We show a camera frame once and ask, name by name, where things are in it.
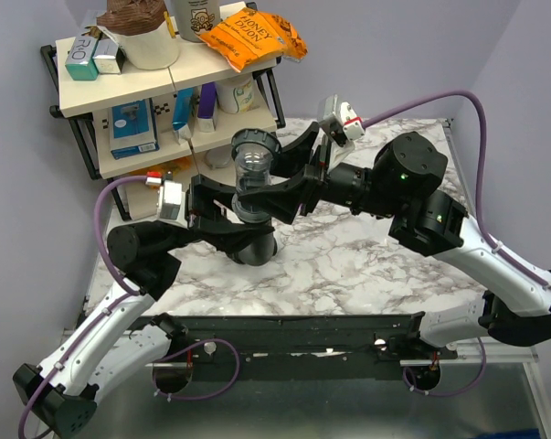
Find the grey tee pipe fitting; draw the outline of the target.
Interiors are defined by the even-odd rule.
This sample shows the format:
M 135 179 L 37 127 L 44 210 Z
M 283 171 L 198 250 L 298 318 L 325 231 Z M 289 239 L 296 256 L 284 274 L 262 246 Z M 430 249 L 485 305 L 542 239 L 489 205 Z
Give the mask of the grey tee pipe fitting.
M 228 257 L 235 263 L 249 266 L 266 264 L 277 254 L 278 245 L 273 233 L 258 237 L 250 245 Z

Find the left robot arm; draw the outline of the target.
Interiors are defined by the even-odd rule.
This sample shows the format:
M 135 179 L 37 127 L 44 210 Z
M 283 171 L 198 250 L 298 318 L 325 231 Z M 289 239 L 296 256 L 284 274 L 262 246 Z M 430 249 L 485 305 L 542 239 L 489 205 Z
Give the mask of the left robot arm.
M 142 183 L 158 190 L 154 221 L 101 227 L 104 199 L 116 187 Z M 101 258 L 114 282 L 92 313 L 72 335 L 37 365 L 23 364 L 13 382 L 25 408 L 17 434 L 26 435 L 26 421 L 35 415 L 48 434 L 72 438 L 100 403 L 146 364 L 179 359 L 185 350 L 184 329 L 168 316 L 156 316 L 134 340 L 119 340 L 131 324 L 174 284 L 181 263 L 172 250 L 205 241 L 227 254 L 241 252 L 274 231 L 267 221 L 233 223 L 225 214 L 237 190 L 196 177 L 189 189 L 153 172 L 121 177 L 99 194 L 93 213 Z

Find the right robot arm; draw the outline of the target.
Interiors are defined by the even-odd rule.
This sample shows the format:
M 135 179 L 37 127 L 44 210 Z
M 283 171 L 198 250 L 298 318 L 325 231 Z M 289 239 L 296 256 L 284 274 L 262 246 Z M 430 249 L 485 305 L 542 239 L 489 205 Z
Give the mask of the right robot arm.
M 479 299 L 415 318 L 402 338 L 411 357 L 474 337 L 516 347 L 551 339 L 551 271 L 483 232 L 477 218 L 441 189 L 448 160 L 426 137 L 401 134 L 381 148 L 372 166 L 359 167 L 339 161 L 335 144 L 317 143 L 317 133 L 312 126 L 289 145 L 260 129 L 235 133 L 233 158 L 251 161 L 238 173 L 238 200 L 288 224 L 322 201 L 388 219 L 388 233 L 401 246 L 481 284 Z

